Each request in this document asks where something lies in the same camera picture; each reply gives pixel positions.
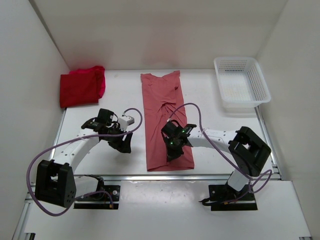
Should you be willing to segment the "salmon pink t shirt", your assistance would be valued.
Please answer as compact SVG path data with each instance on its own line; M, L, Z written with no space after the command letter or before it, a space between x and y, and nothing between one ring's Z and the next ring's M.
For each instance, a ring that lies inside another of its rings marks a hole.
M145 73L140 75L143 111L145 122L146 168L149 172L170 172L192 170L195 167L192 149L183 148L184 154L167 161L167 150L161 129L168 119L176 120L182 126L187 124L184 107L171 114L184 104L180 82L180 71L161 77Z

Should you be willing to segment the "dark red t shirt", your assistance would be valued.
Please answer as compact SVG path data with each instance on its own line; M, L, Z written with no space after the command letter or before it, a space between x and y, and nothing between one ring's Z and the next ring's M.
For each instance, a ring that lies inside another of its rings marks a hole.
M97 104L98 92L97 77L94 72L60 76L59 105L61 108Z

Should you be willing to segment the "magenta t shirt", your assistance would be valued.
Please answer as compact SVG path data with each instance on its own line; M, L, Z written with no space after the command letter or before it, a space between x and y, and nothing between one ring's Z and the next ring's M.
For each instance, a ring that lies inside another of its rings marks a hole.
M94 72L96 75L97 96L101 99L106 90L105 68L103 66L96 65L87 69L79 68L77 70L70 71L69 74L87 74L91 72Z

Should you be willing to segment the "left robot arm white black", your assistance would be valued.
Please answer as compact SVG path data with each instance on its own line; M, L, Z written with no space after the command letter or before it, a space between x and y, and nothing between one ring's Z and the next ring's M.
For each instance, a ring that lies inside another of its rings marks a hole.
M132 133L127 128L134 124L132 116L116 116L113 111L101 108L96 117L87 120L77 134L77 141L51 160L42 160L37 166L35 198L63 208L88 194L100 200L105 194L103 178L93 174L75 177L74 173L90 150L101 141L120 153L131 153Z

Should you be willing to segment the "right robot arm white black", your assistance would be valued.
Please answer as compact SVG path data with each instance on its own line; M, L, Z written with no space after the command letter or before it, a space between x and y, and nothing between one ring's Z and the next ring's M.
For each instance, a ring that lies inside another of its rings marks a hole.
M234 171L224 188L230 200L238 199L250 180L260 175L271 154L271 148L247 126L239 130L221 131L204 129L196 124L182 126L176 120L169 120L161 129L161 135L168 161L184 155L187 147L203 147L215 149L232 164Z

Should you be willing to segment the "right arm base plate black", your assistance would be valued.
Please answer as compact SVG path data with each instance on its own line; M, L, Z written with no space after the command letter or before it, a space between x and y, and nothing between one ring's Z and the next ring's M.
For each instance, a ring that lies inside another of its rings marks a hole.
M209 197L199 202L210 207L212 212L258 210L255 195L249 192L248 184L241 191L236 191L227 184L211 184L208 192Z

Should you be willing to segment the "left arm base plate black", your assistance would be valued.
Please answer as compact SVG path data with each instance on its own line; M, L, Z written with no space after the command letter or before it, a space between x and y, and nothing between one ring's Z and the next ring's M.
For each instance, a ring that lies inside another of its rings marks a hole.
M75 201L73 208L78 210L118 210L121 186L120 185L104 185L103 190L111 196L113 204L106 193L97 193Z

